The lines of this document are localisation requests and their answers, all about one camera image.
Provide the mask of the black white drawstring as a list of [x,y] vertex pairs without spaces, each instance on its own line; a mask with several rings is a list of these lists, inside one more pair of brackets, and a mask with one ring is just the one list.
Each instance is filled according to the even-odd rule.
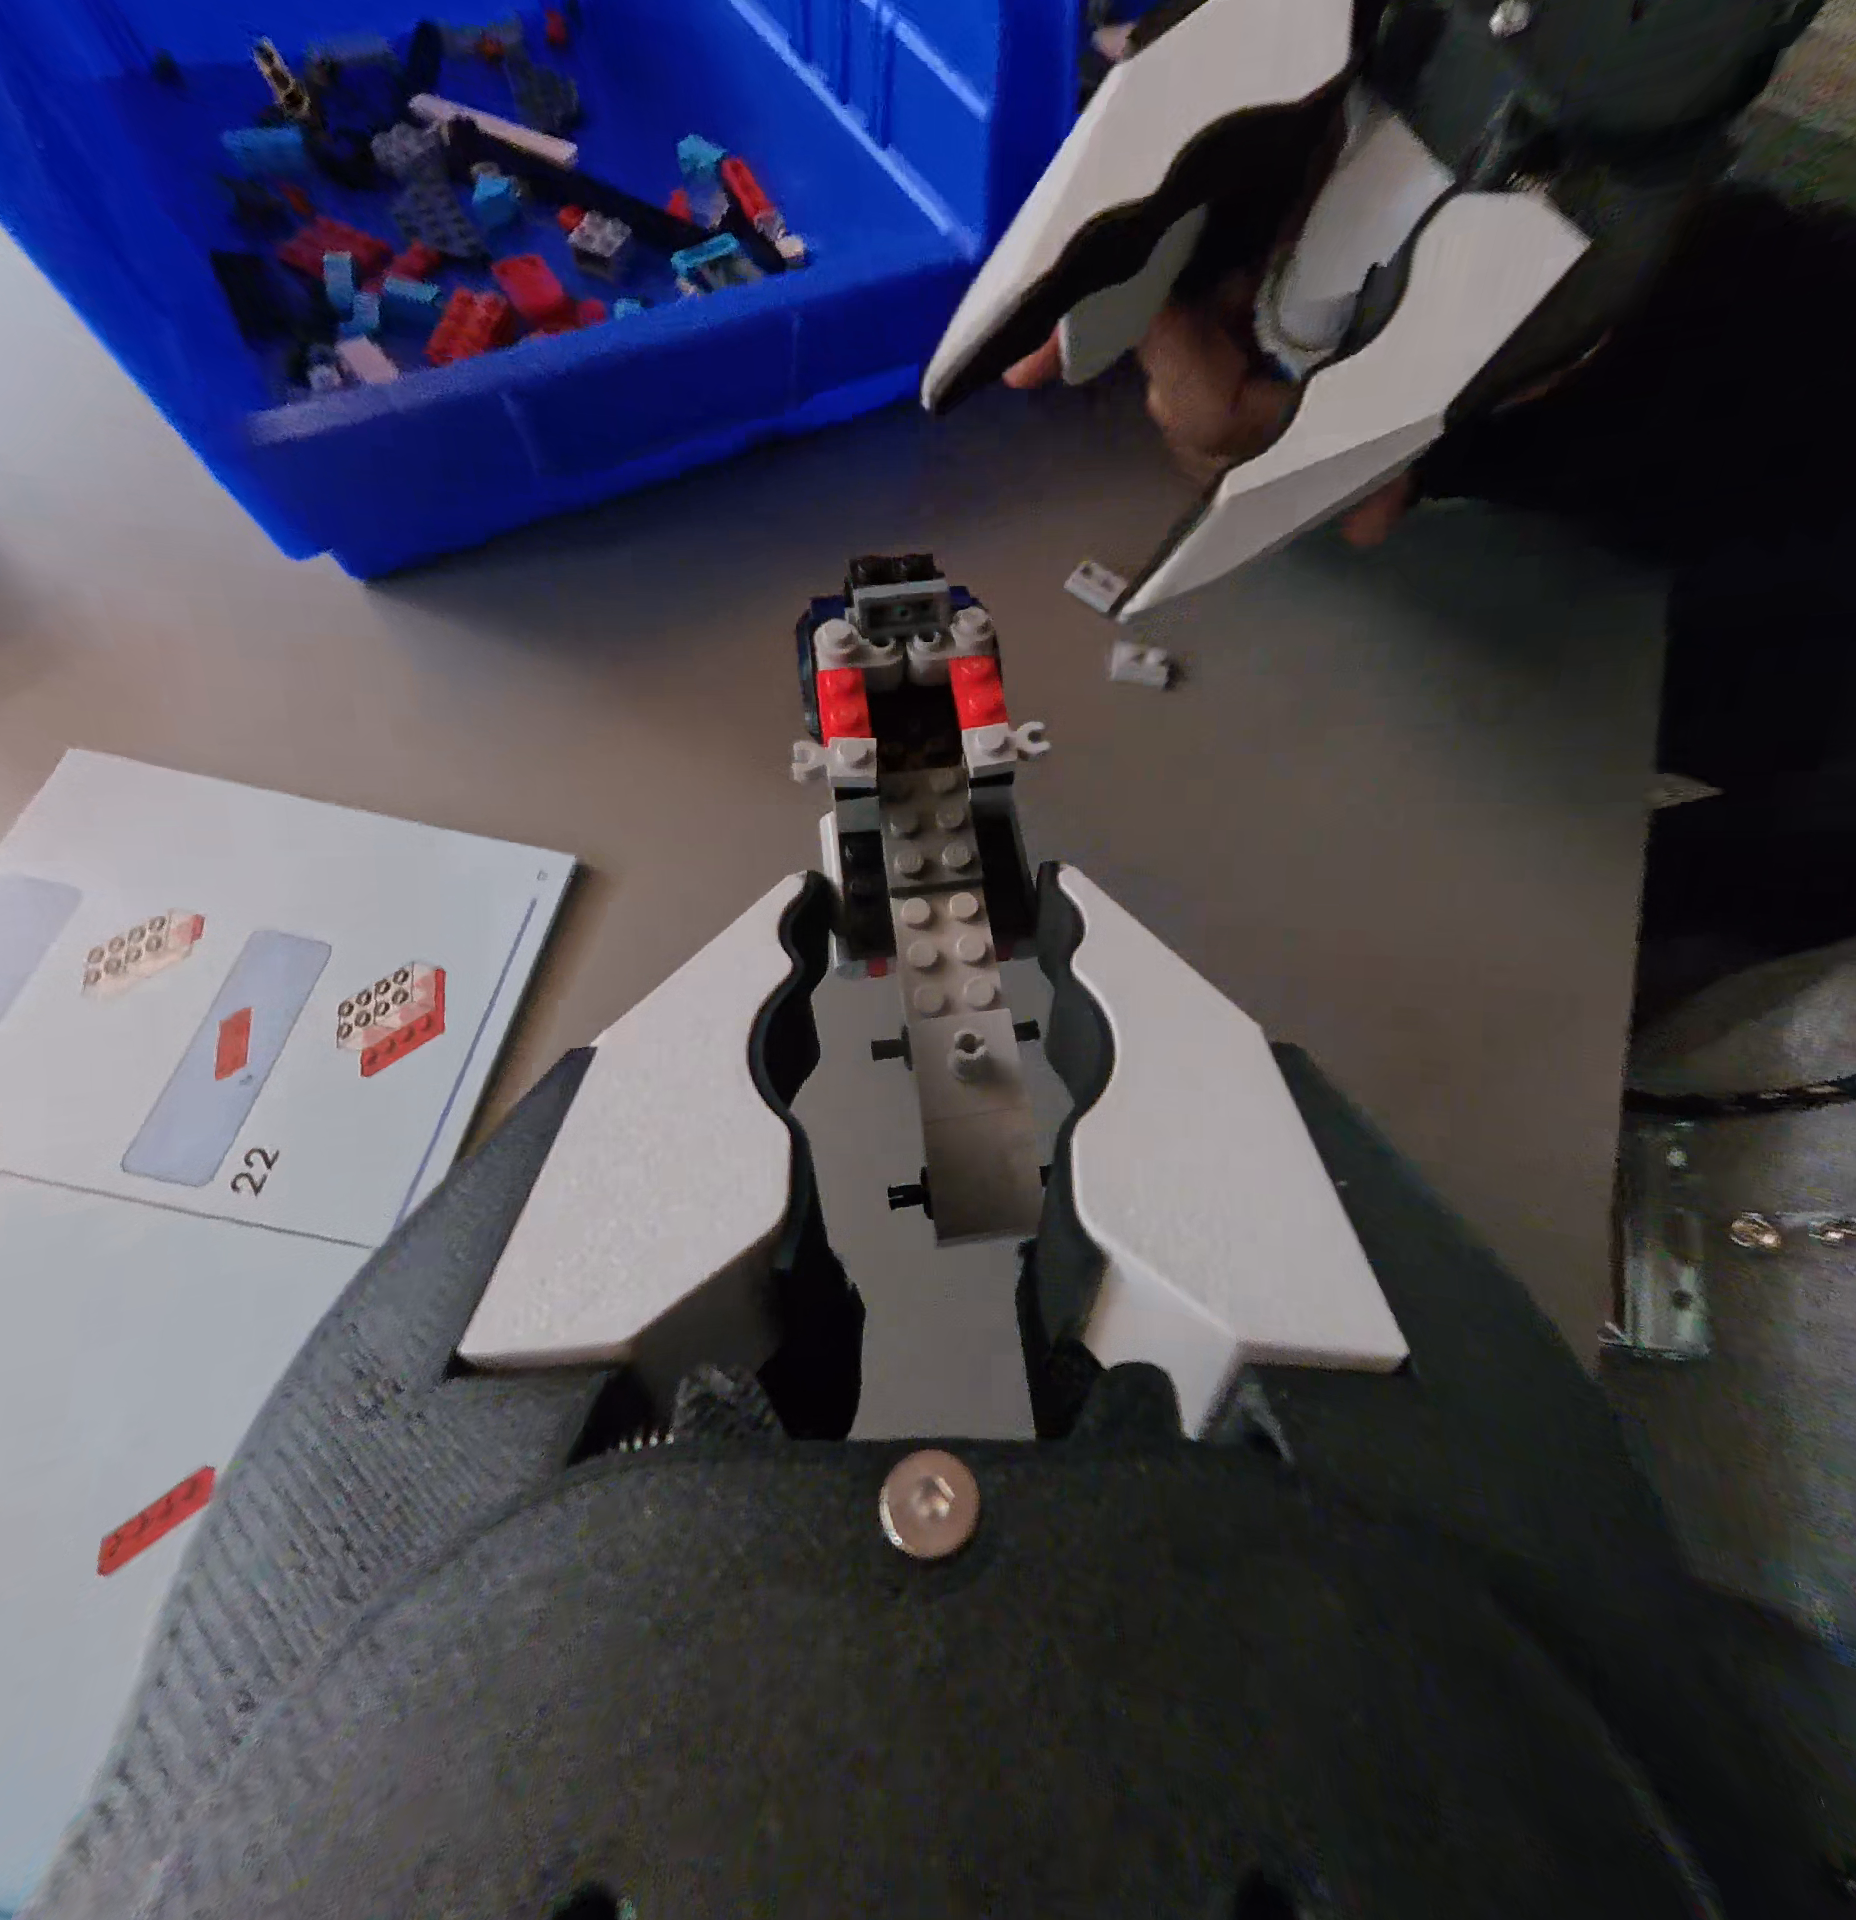
[[1741,1091],[1653,1091],[1625,1086],[1622,1112],[1666,1123],[1769,1118],[1856,1104],[1856,1072],[1815,1080]]

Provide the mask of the printed instruction sheet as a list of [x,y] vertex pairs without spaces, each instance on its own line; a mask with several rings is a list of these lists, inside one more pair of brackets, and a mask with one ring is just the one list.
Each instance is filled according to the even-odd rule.
[[571,856],[69,752],[0,842],[0,1912],[187,1533],[442,1181]]

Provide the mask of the blue plastic bin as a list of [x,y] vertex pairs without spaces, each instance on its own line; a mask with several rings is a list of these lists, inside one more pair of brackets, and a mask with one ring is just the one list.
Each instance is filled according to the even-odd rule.
[[[578,178],[665,209],[679,145],[748,164],[805,260],[687,299],[674,253],[578,273],[557,205],[526,195],[443,294],[495,294],[531,256],[571,300],[630,315],[447,367],[383,323],[394,383],[296,372],[339,315],[283,251],[305,219],[398,251],[400,186],[370,157],[242,167],[228,137],[274,105],[254,51],[335,62],[323,131],[373,134],[418,28],[436,92],[520,119],[507,44],[576,90]],[[916,393],[986,248],[1071,128],[1082,4],[0,4],[0,226],[204,468],[292,558],[360,582],[597,505]]]

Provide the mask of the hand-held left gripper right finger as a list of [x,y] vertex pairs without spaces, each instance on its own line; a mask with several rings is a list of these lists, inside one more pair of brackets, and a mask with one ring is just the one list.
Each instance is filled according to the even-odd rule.
[[1019,1322],[1040,1438],[1157,1370],[1186,1438],[1257,1368],[1410,1356],[1261,1027],[1081,869],[1037,877],[1045,1058],[1064,1086]]

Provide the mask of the pile of toy bricks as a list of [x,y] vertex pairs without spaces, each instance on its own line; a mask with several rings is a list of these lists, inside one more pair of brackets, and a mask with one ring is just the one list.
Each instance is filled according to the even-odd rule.
[[222,123],[204,251],[269,393],[383,389],[810,266],[748,158],[687,132],[674,183],[586,165],[588,4],[418,4],[402,34],[246,36],[180,123]]

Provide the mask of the grey toy brick vehicle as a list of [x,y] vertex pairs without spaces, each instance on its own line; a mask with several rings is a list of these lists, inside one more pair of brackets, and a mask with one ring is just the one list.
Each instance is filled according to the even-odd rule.
[[916,1181],[892,1189],[939,1243],[1029,1237],[1043,1205],[1037,1112],[1004,965],[1037,926],[1019,769],[1050,754],[1017,723],[991,613],[935,555],[847,561],[796,621],[801,733],[790,778],[827,790],[832,967],[888,977],[912,1076]]

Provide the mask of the grey desk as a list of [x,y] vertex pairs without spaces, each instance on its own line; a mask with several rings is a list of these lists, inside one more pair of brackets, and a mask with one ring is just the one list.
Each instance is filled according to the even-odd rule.
[[489,1134],[812,856],[790,622],[928,548],[997,617],[1037,860],[1304,1046],[1596,1366],[1662,681],[1659,579],[1421,505],[1146,622],[1064,593],[1183,484],[1130,387],[858,419],[451,564],[292,564],[0,227],[0,838],[70,746],[576,856]]

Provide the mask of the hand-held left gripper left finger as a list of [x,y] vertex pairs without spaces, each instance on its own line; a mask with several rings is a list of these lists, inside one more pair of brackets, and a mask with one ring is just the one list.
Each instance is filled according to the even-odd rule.
[[827,881],[787,877],[591,1042],[461,1363],[609,1371],[655,1416],[744,1371],[796,1438],[848,1434],[863,1304],[792,1114],[831,933]]

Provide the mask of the person's right hand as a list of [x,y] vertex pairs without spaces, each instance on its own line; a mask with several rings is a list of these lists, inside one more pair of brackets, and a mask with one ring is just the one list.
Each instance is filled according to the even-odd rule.
[[[1275,443],[1296,403],[1254,343],[1254,289],[1257,268],[1232,270],[1200,299],[1170,300],[1134,350],[1146,414],[1178,467],[1200,484]],[[1055,330],[1002,374],[1002,384],[1050,387],[1061,379],[1061,358]],[[1348,543],[1371,548],[1418,500],[1415,473],[1396,474],[1340,516],[1340,532]]]

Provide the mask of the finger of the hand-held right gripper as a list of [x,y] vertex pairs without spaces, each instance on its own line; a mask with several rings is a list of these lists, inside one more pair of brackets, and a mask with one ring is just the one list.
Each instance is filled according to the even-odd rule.
[[1543,193],[1446,196],[1404,248],[1399,299],[1359,351],[1317,369],[1285,431],[1227,470],[1113,619],[1130,622],[1338,516],[1404,473],[1588,241]]
[[1206,215],[1296,137],[1308,152],[1356,60],[1355,4],[1164,4],[1137,27],[963,291],[921,376],[948,414],[1063,341],[1095,377],[1146,330]]

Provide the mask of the person's grey hoodie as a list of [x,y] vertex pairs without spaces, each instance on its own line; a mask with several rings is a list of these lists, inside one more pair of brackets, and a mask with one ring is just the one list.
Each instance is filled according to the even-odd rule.
[[[1725,977],[1635,1042],[1629,1086],[1856,1072],[1856,936]],[[1601,1380],[1856,1898],[1856,1104],[1624,1114]]]

